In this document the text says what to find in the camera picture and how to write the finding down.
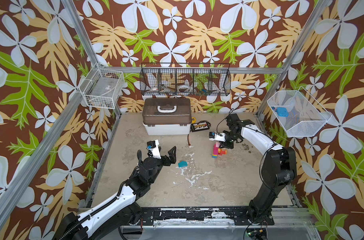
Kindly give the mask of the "magenta rectangular block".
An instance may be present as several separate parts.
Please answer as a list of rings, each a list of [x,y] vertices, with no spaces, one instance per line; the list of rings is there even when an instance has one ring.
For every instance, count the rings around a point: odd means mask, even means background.
[[[213,146],[213,156],[218,156],[218,148]]]

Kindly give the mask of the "teal arch block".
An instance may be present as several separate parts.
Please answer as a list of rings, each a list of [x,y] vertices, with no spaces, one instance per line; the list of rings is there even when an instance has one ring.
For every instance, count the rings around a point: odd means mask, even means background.
[[[186,161],[180,161],[179,163],[178,163],[178,167],[179,168],[185,168],[185,167],[187,167],[188,166],[188,163],[186,162]]]

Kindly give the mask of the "orange supermarket block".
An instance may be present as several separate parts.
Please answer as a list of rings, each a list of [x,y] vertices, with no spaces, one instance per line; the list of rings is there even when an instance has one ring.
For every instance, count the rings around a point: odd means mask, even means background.
[[[218,149],[218,153],[222,153],[223,155],[226,155],[227,150],[226,149]]]

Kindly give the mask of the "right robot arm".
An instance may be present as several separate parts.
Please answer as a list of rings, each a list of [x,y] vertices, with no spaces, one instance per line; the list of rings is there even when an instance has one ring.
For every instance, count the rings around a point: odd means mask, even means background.
[[[259,224],[268,220],[279,193],[297,176],[296,153],[273,141],[251,120],[240,120],[237,114],[230,114],[226,123],[229,130],[219,135],[222,148],[233,149],[234,143],[247,140],[262,154],[259,166],[262,185],[246,213],[251,224]]]

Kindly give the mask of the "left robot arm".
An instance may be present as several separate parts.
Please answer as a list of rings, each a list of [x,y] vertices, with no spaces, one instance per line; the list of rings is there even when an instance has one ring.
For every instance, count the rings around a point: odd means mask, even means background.
[[[99,205],[78,215],[66,215],[58,229],[54,240],[96,240],[104,235],[110,227],[120,227],[139,219],[141,207],[136,201],[143,197],[156,181],[164,166],[177,161],[177,147],[172,147],[167,156],[160,155],[160,147],[155,141],[148,142],[148,157],[142,160],[142,152],[137,152],[138,165],[130,177],[123,181],[117,193]]]

